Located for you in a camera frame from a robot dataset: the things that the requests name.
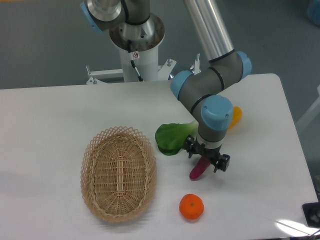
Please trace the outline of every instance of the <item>black cable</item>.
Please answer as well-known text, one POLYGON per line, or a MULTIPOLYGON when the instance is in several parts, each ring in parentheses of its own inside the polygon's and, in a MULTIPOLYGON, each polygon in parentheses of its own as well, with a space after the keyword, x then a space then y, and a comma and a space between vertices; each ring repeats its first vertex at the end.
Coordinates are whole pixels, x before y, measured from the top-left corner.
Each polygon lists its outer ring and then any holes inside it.
POLYGON ((311 240, 317 233, 320 233, 320 230, 314 232, 307 240, 311 240))
MULTIPOLYGON (((130 40, 128 40, 128 53, 129 54, 132 53, 132 51, 131 51, 131 41, 130 40)), ((139 71, 137 69, 135 61, 132 59, 132 60, 130 60, 130 63, 131 63, 131 66, 134 68, 134 70, 135 70, 135 72, 136 72, 136 74, 138 76, 139 82, 144 82, 144 79, 141 77, 141 75, 140 75, 140 73, 139 73, 139 71)))

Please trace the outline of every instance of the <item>oval wicker basket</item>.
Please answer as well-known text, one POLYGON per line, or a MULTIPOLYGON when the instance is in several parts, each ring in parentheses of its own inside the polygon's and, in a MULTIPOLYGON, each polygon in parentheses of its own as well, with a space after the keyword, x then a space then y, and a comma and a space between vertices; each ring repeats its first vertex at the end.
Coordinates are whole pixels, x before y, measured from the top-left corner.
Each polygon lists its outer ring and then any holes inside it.
POLYGON ((127 221, 151 202, 156 171, 152 145, 141 132, 122 126, 107 129, 91 140, 84 153, 82 197, 97 217, 127 221))

